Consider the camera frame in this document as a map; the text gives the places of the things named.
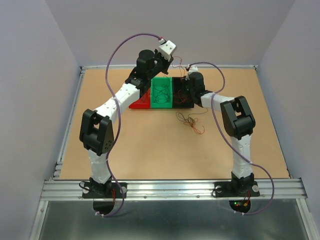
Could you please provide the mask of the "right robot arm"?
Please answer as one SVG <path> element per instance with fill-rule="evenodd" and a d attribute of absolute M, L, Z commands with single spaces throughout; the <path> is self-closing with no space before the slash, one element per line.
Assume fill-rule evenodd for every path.
<path fill-rule="evenodd" d="M 243 197 L 251 193 L 256 184 L 251 167 L 251 136 L 256 121 L 244 96 L 227 97 L 206 90 L 204 76 L 189 72 L 185 77 L 187 90 L 193 102 L 202 108 L 211 108 L 222 116 L 223 127 L 231 142 L 233 166 L 230 181 L 216 181 L 213 196 L 216 198 Z"/>

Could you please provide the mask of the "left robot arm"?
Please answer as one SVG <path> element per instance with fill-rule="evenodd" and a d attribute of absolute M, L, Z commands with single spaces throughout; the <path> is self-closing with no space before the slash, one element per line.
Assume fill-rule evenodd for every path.
<path fill-rule="evenodd" d="M 94 110 L 84 111 L 79 139 L 88 151 L 91 164 L 89 181 L 79 185 L 84 194 L 94 192 L 100 197 L 106 197 L 111 193 L 112 175 L 107 163 L 119 137 L 114 135 L 113 125 L 115 121 L 121 121 L 121 114 L 129 105 L 139 100 L 150 89 L 152 78 L 159 73 L 167 74 L 174 51 L 172 46 L 167 50 L 158 48 L 154 51 L 140 51 L 136 67 L 121 88 L 103 105 Z"/>

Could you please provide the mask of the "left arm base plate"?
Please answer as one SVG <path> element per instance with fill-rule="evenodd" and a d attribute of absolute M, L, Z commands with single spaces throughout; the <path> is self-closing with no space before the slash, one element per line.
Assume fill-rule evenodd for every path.
<path fill-rule="evenodd" d="M 121 199 L 127 196 L 126 182 L 120 183 L 119 187 L 114 181 L 107 181 L 105 184 L 81 181 L 79 187 L 82 190 L 83 199 Z"/>

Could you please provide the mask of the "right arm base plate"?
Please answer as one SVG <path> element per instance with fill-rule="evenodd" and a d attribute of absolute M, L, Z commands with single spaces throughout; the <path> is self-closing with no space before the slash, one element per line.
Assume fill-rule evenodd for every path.
<path fill-rule="evenodd" d="M 254 191 L 253 186 L 258 186 L 256 181 L 245 185 L 238 185 L 232 181 L 216 181 L 214 182 L 214 189 L 212 195 L 216 198 L 244 198 L 259 197 L 260 191 Z"/>

